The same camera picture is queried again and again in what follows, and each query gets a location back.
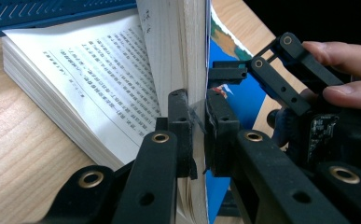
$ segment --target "blue book cover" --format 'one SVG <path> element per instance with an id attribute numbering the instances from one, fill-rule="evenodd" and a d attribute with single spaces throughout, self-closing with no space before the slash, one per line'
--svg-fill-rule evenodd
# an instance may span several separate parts
<path id="1" fill-rule="evenodd" d="M 252 58 L 247 48 L 219 20 L 213 8 L 211 8 L 208 58 L 210 68 L 215 61 L 247 61 Z M 248 74 L 239 85 L 225 84 L 215 87 L 214 90 L 226 97 L 242 128 L 252 129 L 266 95 L 256 80 Z M 213 177 L 210 171 L 206 173 L 209 223 L 215 221 L 229 188 L 229 181 L 229 177 Z"/>

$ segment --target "stack of pages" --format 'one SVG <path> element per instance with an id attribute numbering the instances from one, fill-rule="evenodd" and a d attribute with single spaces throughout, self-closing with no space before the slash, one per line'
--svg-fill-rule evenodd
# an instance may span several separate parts
<path id="1" fill-rule="evenodd" d="M 187 89 L 189 106 L 204 120 L 207 3 L 164 2 L 140 0 L 135 9 L 3 37 L 8 75 L 113 170 L 134 160 L 156 118 L 167 116 L 169 92 Z M 178 180 L 177 223 L 207 223 L 198 125 L 193 150 L 198 179 Z"/>

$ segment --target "wooden surface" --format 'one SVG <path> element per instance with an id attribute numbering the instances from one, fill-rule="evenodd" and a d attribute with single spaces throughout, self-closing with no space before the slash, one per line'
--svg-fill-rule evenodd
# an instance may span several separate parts
<path id="1" fill-rule="evenodd" d="M 213 4 L 253 54 L 273 39 L 242 0 Z M 3 71 L 1 48 L 0 40 L 0 223 L 36 222 L 70 175 L 93 162 Z M 270 133 L 265 118 L 274 107 L 266 100 L 256 129 Z"/>

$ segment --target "white page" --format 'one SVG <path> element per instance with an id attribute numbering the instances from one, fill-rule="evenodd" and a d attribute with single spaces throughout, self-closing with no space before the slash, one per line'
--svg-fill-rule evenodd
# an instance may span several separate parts
<path id="1" fill-rule="evenodd" d="M 135 158 L 160 115 L 137 9 L 5 33 L 116 157 Z"/>

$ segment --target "human hand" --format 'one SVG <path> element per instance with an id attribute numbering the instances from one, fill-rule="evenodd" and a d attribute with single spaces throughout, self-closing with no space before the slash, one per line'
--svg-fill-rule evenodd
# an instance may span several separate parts
<path id="1" fill-rule="evenodd" d="M 325 88 L 324 98 L 333 105 L 361 109 L 361 45 L 304 41 L 302 46 L 322 65 L 357 78 L 357 81 Z"/>

